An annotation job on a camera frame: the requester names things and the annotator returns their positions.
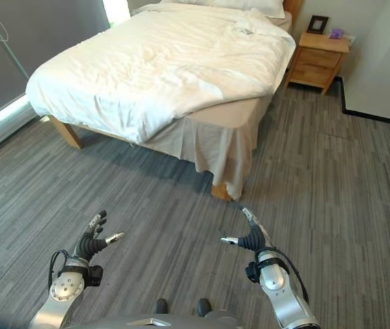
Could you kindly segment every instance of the nightstand drawer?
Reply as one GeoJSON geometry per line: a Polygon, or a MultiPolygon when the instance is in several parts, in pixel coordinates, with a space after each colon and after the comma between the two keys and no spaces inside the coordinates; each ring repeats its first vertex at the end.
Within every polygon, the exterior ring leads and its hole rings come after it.
{"type": "Polygon", "coordinates": [[[291,80],[296,82],[309,82],[311,85],[324,85],[332,75],[333,69],[327,67],[297,63],[291,80]]]}
{"type": "Polygon", "coordinates": [[[328,68],[335,68],[341,58],[340,53],[331,51],[303,48],[298,64],[314,64],[328,68]]]}

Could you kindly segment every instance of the pillow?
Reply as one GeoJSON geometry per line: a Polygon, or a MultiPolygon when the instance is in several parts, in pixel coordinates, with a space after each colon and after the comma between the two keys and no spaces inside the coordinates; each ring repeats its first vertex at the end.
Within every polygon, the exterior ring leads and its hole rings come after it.
{"type": "Polygon", "coordinates": [[[239,10],[259,9],[272,19],[284,19],[283,0],[162,0],[161,3],[186,3],[189,5],[208,5],[210,7],[239,10]]]}
{"type": "Polygon", "coordinates": [[[215,6],[215,0],[161,0],[160,3],[185,3],[187,5],[209,5],[215,6]]]}
{"type": "Polygon", "coordinates": [[[284,19],[283,0],[213,0],[214,7],[240,10],[259,9],[272,19],[284,19]]]}

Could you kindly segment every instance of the wooden bed leg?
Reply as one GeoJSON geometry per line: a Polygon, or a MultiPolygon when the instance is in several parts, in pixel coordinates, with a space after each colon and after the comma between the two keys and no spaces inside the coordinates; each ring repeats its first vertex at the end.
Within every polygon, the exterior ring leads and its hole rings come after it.
{"type": "Polygon", "coordinates": [[[59,133],[64,137],[64,140],[77,149],[82,148],[82,141],[79,136],[74,132],[73,128],[68,123],[63,123],[57,120],[55,117],[49,115],[50,121],[55,125],[59,133]]]}
{"type": "Polygon", "coordinates": [[[227,185],[224,182],[222,182],[219,186],[212,185],[211,195],[226,201],[231,201],[232,199],[227,192],[227,185]]]}

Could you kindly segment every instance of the purple object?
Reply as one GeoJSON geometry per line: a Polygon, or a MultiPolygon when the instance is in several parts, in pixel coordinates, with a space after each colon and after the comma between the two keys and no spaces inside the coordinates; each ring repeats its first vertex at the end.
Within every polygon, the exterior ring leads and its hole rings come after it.
{"type": "Polygon", "coordinates": [[[332,29],[329,38],[331,39],[341,39],[344,35],[344,30],[342,29],[332,29]]]}

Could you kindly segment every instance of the bed frame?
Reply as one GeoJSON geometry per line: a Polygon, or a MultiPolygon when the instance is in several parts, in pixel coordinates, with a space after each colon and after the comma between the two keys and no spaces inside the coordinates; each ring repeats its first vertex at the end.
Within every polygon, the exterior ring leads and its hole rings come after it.
{"type": "MultiPolygon", "coordinates": [[[[298,14],[300,13],[301,6],[302,6],[302,0],[284,0],[284,2],[283,2],[284,10],[286,10],[287,12],[290,12],[292,14],[292,22],[293,23],[295,23],[297,20],[298,14]]],[[[63,122],[57,120],[53,116],[49,116],[49,118],[50,118],[50,121],[55,125],[56,129],[59,131],[59,133],[62,135],[62,137],[64,137],[65,141],[70,146],[78,148],[78,149],[81,149],[83,147],[82,141],[80,140],[80,138],[77,136],[77,134],[74,132],[73,128],[69,124],[63,123],[63,122]]],[[[120,139],[120,140],[125,141],[125,142],[129,142],[129,140],[127,140],[123,137],[109,134],[107,132],[94,130],[94,129],[91,129],[89,127],[85,127],[83,125],[78,125],[78,127],[81,127],[81,128],[87,129],[87,130],[92,130],[94,132],[98,132],[100,134],[103,134],[103,135],[106,135],[109,137],[117,138],[117,139],[120,139]]],[[[160,151],[158,149],[154,149],[153,147],[150,147],[148,145],[141,145],[141,146],[146,147],[148,149],[152,149],[154,151],[158,151],[160,153],[163,153],[162,151],[160,151]]],[[[219,186],[212,185],[211,194],[214,197],[218,197],[218,198],[224,199],[226,201],[231,200],[231,197],[228,195],[228,192],[227,192],[227,186],[224,182],[222,182],[219,186]]]]}

